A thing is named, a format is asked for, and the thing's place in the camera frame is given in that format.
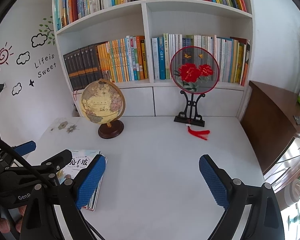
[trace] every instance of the desk surface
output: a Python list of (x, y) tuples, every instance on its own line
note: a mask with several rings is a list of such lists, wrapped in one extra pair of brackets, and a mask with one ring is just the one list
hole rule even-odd
[[(124, 130), (113, 139), (98, 136), (99, 125), (84, 118), (58, 118), (37, 142), (27, 161), (38, 165), (64, 149), (101, 150), (108, 158), (96, 210), (82, 210), (105, 239), (184, 240), (209, 237), (224, 209), (216, 204), (199, 171), (209, 154), (231, 178), (247, 185), (264, 183), (253, 149), (234, 117), (205, 117), (211, 131), (204, 141), (173, 117), (122, 117)], [(69, 124), (58, 129), (63, 121)], [(67, 133), (76, 124), (77, 129)], [(56, 208), (66, 239), (71, 239)], [(233, 239), (240, 239), (247, 206)]]

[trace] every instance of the brown wooden furniture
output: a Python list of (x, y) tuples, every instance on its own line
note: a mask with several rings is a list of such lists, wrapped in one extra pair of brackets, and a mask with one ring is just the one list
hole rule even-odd
[(256, 153), (265, 180), (275, 191), (300, 175), (298, 95), (260, 82), (249, 82), (251, 97), (241, 125)]

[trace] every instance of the red tassel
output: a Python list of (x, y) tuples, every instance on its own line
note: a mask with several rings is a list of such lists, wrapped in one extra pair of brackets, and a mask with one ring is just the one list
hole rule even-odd
[(190, 126), (188, 126), (188, 132), (194, 136), (197, 136), (197, 137), (207, 141), (210, 130), (194, 131), (190, 128)]

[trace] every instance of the finger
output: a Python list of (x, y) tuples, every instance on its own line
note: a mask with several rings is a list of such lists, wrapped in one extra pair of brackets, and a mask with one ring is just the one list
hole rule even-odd
[(20, 233), (21, 232), (21, 226), (22, 226), (23, 218), (21, 218), (18, 223), (16, 224), (16, 230)]
[(27, 206), (18, 207), (21, 216), (24, 216), (24, 215), (25, 215), (26, 207), (27, 207)]
[(1, 217), (0, 217), (0, 232), (2, 234), (6, 234), (6, 233), (10, 232), (9, 222), (6, 219), (1, 218)]

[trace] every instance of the white wall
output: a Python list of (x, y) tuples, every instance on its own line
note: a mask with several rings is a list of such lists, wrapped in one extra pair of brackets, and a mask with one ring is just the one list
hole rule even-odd
[(300, 11), (292, 0), (253, 0), (251, 80), (300, 90)]
[[(37, 141), (55, 118), (72, 116), (73, 102), (56, 45), (48, 44), (53, 39), (32, 47), (31, 39), (40, 33), (39, 29), (45, 33), (46, 27), (40, 27), (40, 24), (53, 28), (47, 23), (52, 21), (51, 11), (51, 0), (18, 0), (0, 24), (0, 49), (12, 46), (9, 54), (13, 53), (8, 56), (8, 65), (0, 65), (0, 83), (6, 84), (0, 93), (0, 135), (10, 145)], [(29, 61), (18, 65), (18, 56), (27, 51)], [(39, 77), (38, 72), (44, 69), (46, 74)], [(18, 82), (22, 89), (12, 95)]]

